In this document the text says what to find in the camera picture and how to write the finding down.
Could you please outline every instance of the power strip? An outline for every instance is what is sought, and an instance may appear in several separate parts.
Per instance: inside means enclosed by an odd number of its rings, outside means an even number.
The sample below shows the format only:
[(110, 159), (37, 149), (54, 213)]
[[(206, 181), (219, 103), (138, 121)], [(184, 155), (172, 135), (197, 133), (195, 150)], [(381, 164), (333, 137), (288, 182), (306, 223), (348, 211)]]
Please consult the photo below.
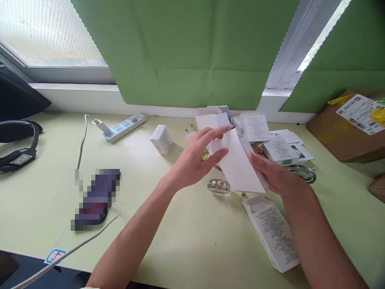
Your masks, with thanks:
[(108, 142), (115, 142), (122, 136), (125, 136), (126, 134), (128, 134), (134, 128), (140, 126), (146, 120), (147, 120), (147, 117), (143, 114), (137, 114), (137, 115), (131, 116), (125, 121), (119, 123), (117, 126), (114, 126), (111, 129), (111, 132), (109, 134), (103, 133), (103, 136), (106, 138)]

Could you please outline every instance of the window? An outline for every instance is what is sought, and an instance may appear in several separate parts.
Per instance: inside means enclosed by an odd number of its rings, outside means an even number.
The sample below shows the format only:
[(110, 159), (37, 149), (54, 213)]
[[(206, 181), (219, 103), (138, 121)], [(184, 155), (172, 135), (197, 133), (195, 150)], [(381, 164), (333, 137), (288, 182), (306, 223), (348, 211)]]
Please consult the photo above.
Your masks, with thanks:
[(294, 89), (351, 0), (302, 0), (270, 71), (266, 90)]
[(70, 0), (2, 0), (0, 54), (36, 82), (114, 83)]

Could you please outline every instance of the desk surface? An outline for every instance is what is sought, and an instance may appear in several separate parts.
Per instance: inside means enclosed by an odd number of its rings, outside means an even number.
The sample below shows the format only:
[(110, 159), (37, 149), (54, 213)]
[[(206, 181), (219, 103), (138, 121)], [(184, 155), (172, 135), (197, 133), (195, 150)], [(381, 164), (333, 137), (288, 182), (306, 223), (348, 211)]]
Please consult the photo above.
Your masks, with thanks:
[[(45, 130), (38, 158), (25, 168), (0, 175), (0, 250), (45, 259), (53, 248), (70, 250), (94, 232), (72, 232), (70, 219), (79, 206), (75, 167), (83, 136), (84, 115), (44, 112), (30, 117)], [(128, 118), (93, 115), (108, 126)], [(96, 239), (63, 260), (62, 266), (91, 272), (112, 240), (171, 168), (187, 141), (190, 119), (150, 118), (114, 144), (89, 123), (80, 172), (88, 185), (95, 169), (119, 168), (122, 211)], [(161, 156), (149, 138), (165, 124), (174, 141), (170, 154)], [(305, 142), (316, 160), (313, 188), (347, 254), (372, 288), (384, 284), (385, 204), (366, 187), (385, 171), (385, 161), (346, 164), (336, 160), (305, 126), (269, 124), (270, 130), (288, 128)], [(3, 144), (4, 156), (26, 147), (29, 140)], [(240, 193), (216, 195), (207, 181), (223, 178), (213, 169), (198, 184), (178, 192), (172, 200), (134, 281), (165, 288), (308, 288), (300, 266), (281, 274), (268, 256), (243, 208)], [(284, 211), (279, 196), (267, 198)], [(114, 216), (112, 207), (107, 222)]]

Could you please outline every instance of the headphones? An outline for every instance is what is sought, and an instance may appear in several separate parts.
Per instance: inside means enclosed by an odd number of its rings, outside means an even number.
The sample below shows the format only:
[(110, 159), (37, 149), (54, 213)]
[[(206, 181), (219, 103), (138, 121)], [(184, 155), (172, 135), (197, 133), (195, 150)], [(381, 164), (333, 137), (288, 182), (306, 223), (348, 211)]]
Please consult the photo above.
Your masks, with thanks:
[(43, 128), (34, 121), (6, 120), (0, 122), (0, 142), (8, 143), (33, 137), (30, 148), (18, 149), (0, 158), (0, 173), (21, 169), (36, 158), (37, 142), (42, 130)]

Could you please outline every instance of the green curtain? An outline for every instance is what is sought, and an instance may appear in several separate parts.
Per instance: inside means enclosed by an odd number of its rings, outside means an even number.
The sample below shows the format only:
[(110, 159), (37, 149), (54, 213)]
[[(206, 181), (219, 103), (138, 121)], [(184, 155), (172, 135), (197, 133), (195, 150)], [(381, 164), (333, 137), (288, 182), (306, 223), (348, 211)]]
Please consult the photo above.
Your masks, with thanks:
[(128, 104), (258, 106), (299, 0), (72, 0)]
[(303, 72), (282, 111), (323, 111), (346, 89), (385, 89), (385, 5), (352, 0)]

